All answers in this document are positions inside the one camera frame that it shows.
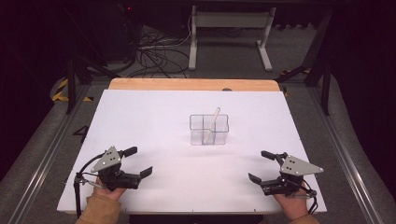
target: human hand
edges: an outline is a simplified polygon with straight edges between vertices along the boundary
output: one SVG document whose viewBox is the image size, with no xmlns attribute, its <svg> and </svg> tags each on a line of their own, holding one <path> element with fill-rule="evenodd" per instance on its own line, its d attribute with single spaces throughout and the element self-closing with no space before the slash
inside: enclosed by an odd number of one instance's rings
<svg viewBox="0 0 396 224">
<path fill-rule="evenodd" d="M 102 181 L 100 180 L 99 177 L 96 178 L 96 183 L 103 186 Z M 93 193 L 98 194 L 100 196 L 107 197 L 108 199 L 111 199 L 113 201 L 118 201 L 123 192 L 125 192 L 126 189 L 115 189 L 113 191 L 109 189 L 100 189 L 97 187 L 93 188 Z"/>
<path fill-rule="evenodd" d="M 299 189 L 295 194 L 305 194 L 305 191 Z M 283 213 L 288 219 L 295 220 L 308 215 L 305 198 L 296 198 L 292 195 L 291 197 L 286 197 L 284 194 L 274 194 L 274 198 L 280 204 Z"/>
</svg>

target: white metal stand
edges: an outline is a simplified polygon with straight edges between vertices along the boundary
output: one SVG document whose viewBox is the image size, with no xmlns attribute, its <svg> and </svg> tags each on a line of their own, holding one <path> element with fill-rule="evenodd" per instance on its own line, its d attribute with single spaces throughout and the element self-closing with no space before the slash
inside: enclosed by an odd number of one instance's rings
<svg viewBox="0 0 396 224">
<path fill-rule="evenodd" d="M 269 12 L 238 13 L 238 12 L 202 12 L 192 7 L 191 13 L 191 48 L 189 69 L 194 70 L 197 56 L 197 27 L 243 27 L 243 28 L 265 28 L 262 40 L 257 41 L 257 46 L 262 56 L 262 63 L 266 71 L 272 71 L 265 44 L 270 34 L 271 25 L 274 20 L 276 8 L 272 7 Z"/>
</svg>

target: transparent box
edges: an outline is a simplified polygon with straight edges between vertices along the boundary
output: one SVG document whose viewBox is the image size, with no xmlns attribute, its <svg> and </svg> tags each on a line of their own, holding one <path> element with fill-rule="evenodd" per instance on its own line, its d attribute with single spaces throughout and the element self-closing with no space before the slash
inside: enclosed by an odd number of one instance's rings
<svg viewBox="0 0 396 224">
<path fill-rule="evenodd" d="M 204 145 L 225 145 L 229 131 L 228 115 L 218 115 L 216 121 L 213 121 L 213 115 L 191 115 L 190 130 L 191 144 L 193 146 Z"/>
</svg>

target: white tabletop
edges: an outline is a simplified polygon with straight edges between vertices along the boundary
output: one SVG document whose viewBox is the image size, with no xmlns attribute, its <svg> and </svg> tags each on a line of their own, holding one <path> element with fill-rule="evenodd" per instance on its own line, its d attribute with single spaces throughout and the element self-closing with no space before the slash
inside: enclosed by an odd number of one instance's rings
<svg viewBox="0 0 396 224">
<path fill-rule="evenodd" d="M 212 114 L 217 107 L 220 114 L 229 116 L 226 145 L 192 146 L 190 115 Z M 121 197 L 121 210 L 129 214 L 279 212 L 278 203 L 272 196 L 264 196 L 248 173 L 262 180 L 279 176 L 278 163 L 262 157 L 262 150 L 287 152 L 308 161 L 281 91 L 107 90 L 58 211 L 76 211 L 75 173 L 111 146 L 117 150 L 138 148 L 136 154 L 122 159 L 125 173 L 139 174 L 153 166 L 152 175 L 142 180 L 139 189 L 128 189 Z M 94 176 L 84 176 L 94 180 Z M 307 175 L 305 180 L 318 192 L 317 212 L 326 211 L 315 177 Z M 92 186 L 81 186 L 82 208 L 91 194 Z"/>
</svg>

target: sleeve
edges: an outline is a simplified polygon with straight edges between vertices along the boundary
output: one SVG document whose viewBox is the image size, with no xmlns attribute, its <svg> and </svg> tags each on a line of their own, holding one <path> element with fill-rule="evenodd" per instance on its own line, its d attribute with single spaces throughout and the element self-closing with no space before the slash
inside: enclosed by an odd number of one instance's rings
<svg viewBox="0 0 396 224">
<path fill-rule="evenodd" d="M 293 220 L 289 224 L 319 224 L 319 222 L 312 215 L 306 215 Z"/>
<path fill-rule="evenodd" d="M 93 193 L 76 224 L 115 224 L 119 220 L 121 203 Z"/>
</svg>

